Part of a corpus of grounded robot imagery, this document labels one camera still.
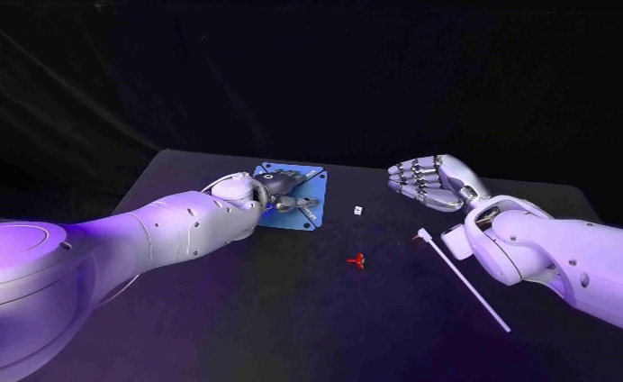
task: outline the gray robot hand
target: gray robot hand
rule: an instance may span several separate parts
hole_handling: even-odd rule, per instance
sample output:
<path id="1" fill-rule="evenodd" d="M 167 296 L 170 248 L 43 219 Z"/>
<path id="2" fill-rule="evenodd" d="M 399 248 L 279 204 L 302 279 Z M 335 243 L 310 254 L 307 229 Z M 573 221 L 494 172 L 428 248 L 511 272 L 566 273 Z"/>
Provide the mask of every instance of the gray robot hand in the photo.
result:
<path id="1" fill-rule="evenodd" d="M 387 169 L 387 186 L 426 207 L 449 213 L 471 211 L 490 193 L 467 165 L 451 155 L 399 162 Z"/>
<path id="2" fill-rule="evenodd" d="M 276 169 L 269 173 L 262 173 L 252 177 L 265 187 L 269 194 L 269 202 L 279 213 L 289 212 L 294 208 L 315 206 L 318 201 L 314 199 L 286 196 L 294 187 L 305 181 L 305 175 L 294 170 Z"/>

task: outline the white stick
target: white stick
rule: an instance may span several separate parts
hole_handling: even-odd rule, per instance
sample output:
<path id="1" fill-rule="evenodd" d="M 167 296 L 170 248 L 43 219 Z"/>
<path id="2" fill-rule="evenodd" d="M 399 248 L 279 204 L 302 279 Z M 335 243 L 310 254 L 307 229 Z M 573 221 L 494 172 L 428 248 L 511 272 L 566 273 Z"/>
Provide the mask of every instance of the white stick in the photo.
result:
<path id="1" fill-rule="evenodd" d="M 487 301 L 484 300 L 484 298 L 477 293 L 474 287 L 471 286 L 470 282 L 467 281 L 467 278 L 462 276 L 461 272 L 457 270 L 457 267 L 454 267 L 454 264 L 451 263 L 448 257 L 445 256 L 444 252 L 436 247 L 436 244 L 432 242 L 432 237 L 431 237 L 429 233 L 425 231 L 425 229 L 419 229 L 418 230 L 418 236 L 432 245 L 434 251 L 436 251 L 438 255 L 441 256 L 441 259 L 445 261 L 445 263 L 451 267 L 451 270 L 457 274 L 460 280 L 462 280 L 464 285 L 471 290 L 471 293 L 475 295 L 475 298 L 480 301 L 480 304 L 488 310 L 490 315 L 496 318 L 496 321 L 498 322 L 498 325 L 501 326 L 503 330 L 506 332 L 510 332 L 509 325 L 501 321 L 501 318 L 497 316 L 497 313 L 493 310 L 493 308 L 490 308 L 490 305 L 487 304 Z"/>

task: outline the red small part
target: red small part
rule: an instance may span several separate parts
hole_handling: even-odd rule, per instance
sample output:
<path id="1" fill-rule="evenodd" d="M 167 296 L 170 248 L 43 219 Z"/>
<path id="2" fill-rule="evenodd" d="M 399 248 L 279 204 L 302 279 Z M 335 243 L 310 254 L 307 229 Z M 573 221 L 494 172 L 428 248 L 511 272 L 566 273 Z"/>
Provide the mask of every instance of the red small part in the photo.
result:
<path id="1" fill-rule="evenodd" d="M 363 269 L 363 263 L 364 263 L 364 261 L 366 261 L 366 258 L 363 257 L 363 254 L 361 254 L 361 253 L 357 253 L 357 254 L 356 254 L 356 259 L 346 259 L 346 262 L 347 262 L 347 263 L 354 263 L 354 264 L 356 264 L 356 267 L 357 267 L 359 269 Z"/>

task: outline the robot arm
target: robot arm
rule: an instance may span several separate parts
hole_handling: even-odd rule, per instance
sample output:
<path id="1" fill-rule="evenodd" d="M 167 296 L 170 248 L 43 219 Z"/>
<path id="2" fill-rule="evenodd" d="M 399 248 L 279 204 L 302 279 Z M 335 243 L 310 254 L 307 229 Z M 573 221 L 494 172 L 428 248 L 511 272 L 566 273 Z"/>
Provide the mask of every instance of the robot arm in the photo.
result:
<path id="1" fill-rule="evenodd" d="M 268 203 L 279 212 L 314 205 L 286 196 L 304 180 L 291 171 L 237 173 L 92 222 L 1 223 L 0 380 L 51 360 L 125 280 L 246 238 Z"/>
<path id="2" fill-rule="evenodd" d="M 474 255 L 485 272 L 507 286 L 522 280 L 540 283 L 578 310 L 623 328 L 623 230 L 555 220 L 526 200 L 491 197 L 454 157 L 451 168 L 442 168 L 447 157 L 432 157 L 441 159 L 431 175 L 438 177 L 436 191 L 444 191 L 444 200 L 454 195 L 454 206 L 468 211 L 464 222 L 441 234 L 452 256 Z M 431 181 L 413 182 L 406 173 L 396 173 L 412 161 L 387 169 L 387 185 L 438 209 L 438 199 L 429 200 Z"/>

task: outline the blue plate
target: blue plate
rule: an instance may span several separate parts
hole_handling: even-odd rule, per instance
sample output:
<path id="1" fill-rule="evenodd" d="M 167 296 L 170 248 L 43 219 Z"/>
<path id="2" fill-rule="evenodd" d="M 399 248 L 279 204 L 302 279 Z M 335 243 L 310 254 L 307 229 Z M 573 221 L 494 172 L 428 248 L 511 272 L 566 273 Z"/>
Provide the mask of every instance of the blue plate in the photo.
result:
<path id="1" fill-rule="evenodd" d="M 317 206 L 297 208 L 288 213 L 278 213 L 271 204 L 265 208 L 259 225 L 292 229 L 295 231 L 312 231 L 321 225 L 321 215 L 324 213 L 324 193 L 327 191 L 328 173 L 317 166 L 297 166 L 292 164 L 262 163 L 255 168 L 253 174 L 269 173 L 271 170 L 295 170 L 307 176 L 304 183 L 289 192 L 291 197 L 307 197 L 317 200 Z"/>

